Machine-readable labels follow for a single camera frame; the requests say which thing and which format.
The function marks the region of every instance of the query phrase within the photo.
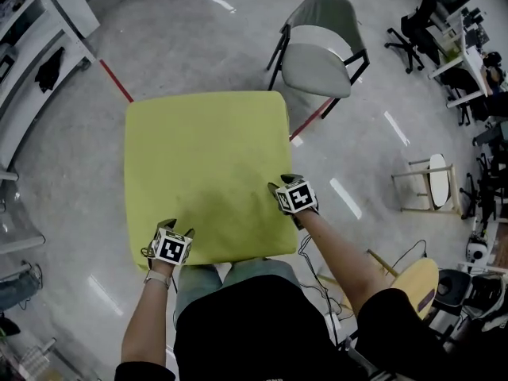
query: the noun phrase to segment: gray chair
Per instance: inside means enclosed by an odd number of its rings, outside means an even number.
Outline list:
[[[335,53],[318,45],[289,44],[291,29],[300,25],[315,25],[338,34],[349,45],[353,55],[343,62]],[[280,32],[282,36],[267,66],[269,71],[280,52],[268,90],[272,89],[277,73],[282,71],[284,82],[289,87],[334,98],[321,116],[325,118],[339,100],[351,94],[351,85],[369,65],[352,4],[348,0],[304,0]],[[349,78],[346,67],[359,59],[364,62]]]

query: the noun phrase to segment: wristwatch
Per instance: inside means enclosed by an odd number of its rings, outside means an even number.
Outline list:
[[[144,283],[147,283],[150,279],[154,279],[155,281],[162,282],[167,290],[169,290],[169,284],[171,281],[171,277],[168,277],[164,274],[160,274],[159,272],[155,271],[148,271],[148,274],[146,275],[146,278],[144,279]]]

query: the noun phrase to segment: black office chair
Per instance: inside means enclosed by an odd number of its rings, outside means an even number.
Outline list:
[[[413,71],[413,60],[419,63],[419,71],[425,67],[416,53],[415,48],[418,48],[419,52],[425,53],[436,65],[440,64],[439,49],[434,42],[432,34],[427,31],[427,27],[431,25],[430,16],[436,8],[437,0],[423,0],[413,16],[405,16],[401,19],[402,33],[409,41],[405,40],[394,29],[387,30],[389,34],[393,33],[400,40],[401,44],[387,42],[384,46],[385,48],[400,48],[407,52],[407,58],[410,63],[410,66],[406,69],[406,73],[408,74]]]

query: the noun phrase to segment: fiducial marker cube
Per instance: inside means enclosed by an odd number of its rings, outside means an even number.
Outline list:
[[[308,181],[299,179],[275,190],[280,208],[285,212],[297,213],[301,210],[316,206],[316,194]]]
[[[181,236],[171,230],[160,227],[156,238],[152,241],[152,248],[158,260],[174,265],[182,265],[191,251],[192,239]]]

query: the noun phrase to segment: office chair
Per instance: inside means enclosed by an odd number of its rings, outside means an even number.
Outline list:
[[[350,46],[353,55],[343,62],[327,48],[314,44],[289,44],[291,30],[300,25],[314,25],[336,33]],[[333,98],[321,115],[325,118],[339,100],[349,97],[351,85],[369,65],[352,4],[349,0],[304,0],[280,32],[282,36],[267,66],[269,71],[280,52],[268,90],[272,89],[277,73],[281,71],[289,87]],[[346,67],[359,59],[363,63],[349,78]]]
[[[401,44],[387,42],[384,46],[385,48],[395,47],[406,51],[410,64],[406,69],[406,73],[408,74],[413,71],[413,60],[419,63],[419,71],[425,67],[416,53],[415,48],[418,48],[419,52],[425,53],[436,65],[440,64],[439,49],[434,43],[432,34],[427,31],[427,27],[431,25],[430,16],[436,8],[437,0],[423,0],[414,15],[402,17],[401,30],[409,41],[405,40],[394,29],[390,28],[387,30],[389,34],[393,33],[400,40]]]

